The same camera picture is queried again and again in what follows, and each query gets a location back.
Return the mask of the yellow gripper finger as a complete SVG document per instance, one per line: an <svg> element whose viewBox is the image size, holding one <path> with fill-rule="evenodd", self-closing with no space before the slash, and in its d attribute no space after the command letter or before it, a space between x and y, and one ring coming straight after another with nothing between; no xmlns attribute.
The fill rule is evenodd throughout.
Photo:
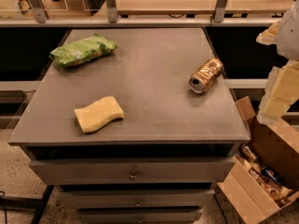
<svg viewBox="0 0 299 224"><path fill-rule="evenodd" d="M277 43L277 35L278 35L278 27L280 21L277 21L270 25L266 30L259 33L256 41L262 45L276 45Z"/></svg>
<svg viewBox="0 0 299 224"><path fill-rule="evenodd" d="M272 124L280 120L290 107L299 100L299 62L288 60L269 73L264 96L261 100L257 120L261 124Z"/></svg>

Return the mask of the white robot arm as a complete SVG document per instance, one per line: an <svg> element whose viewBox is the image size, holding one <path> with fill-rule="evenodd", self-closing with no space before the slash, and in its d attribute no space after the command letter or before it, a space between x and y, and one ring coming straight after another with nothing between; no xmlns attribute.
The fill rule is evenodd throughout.
<svg viewBox="0 0 299 224"><path fill-rule="evenodd" d="M299 0L280 21L260 33L256 41L276 45L278 55L288 60L281 68L272 68L259 106L257 120L261 124L270 124L280 120L299 100Z"/></svg>

